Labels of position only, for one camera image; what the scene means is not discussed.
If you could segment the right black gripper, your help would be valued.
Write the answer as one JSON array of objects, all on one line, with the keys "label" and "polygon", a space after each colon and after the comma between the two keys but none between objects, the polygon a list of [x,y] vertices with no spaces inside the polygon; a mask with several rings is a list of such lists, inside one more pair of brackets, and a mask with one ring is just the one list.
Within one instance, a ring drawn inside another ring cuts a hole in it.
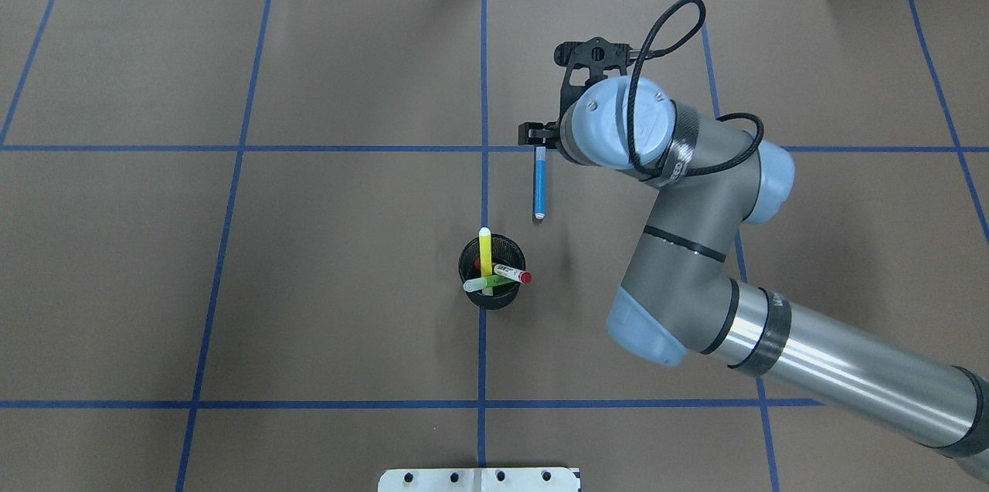
[{"label": "right black gripper", "polygon": [[522,147],[561,151],[561,131],[556,122],[524,122],[517,127],[517,144]]}]

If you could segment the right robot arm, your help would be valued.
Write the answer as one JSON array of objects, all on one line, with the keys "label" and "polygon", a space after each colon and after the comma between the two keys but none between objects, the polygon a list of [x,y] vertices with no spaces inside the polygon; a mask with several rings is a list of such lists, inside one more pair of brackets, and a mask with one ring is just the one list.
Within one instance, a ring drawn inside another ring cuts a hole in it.
[{"label": "right robot arm", "polygon": [[987,479],[987,379],[841,323],[728,273],[739,229],[794,186],[783,148],[629,76],[590,85],[557,121],[523,122],[522,146],[627,175],[657,192],[607,318],[633,355],[676,366],[711,356],[883,426]]}]

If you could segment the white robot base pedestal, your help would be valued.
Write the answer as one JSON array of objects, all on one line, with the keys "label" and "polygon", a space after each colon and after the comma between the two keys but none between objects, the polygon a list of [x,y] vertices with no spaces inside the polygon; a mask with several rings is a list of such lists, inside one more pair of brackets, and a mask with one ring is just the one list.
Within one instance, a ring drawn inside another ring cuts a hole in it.
[{"label": "white robot base pedestal", "polygon": [[387,470],[378,491],[583,491],[568,467],[461,467]]}]

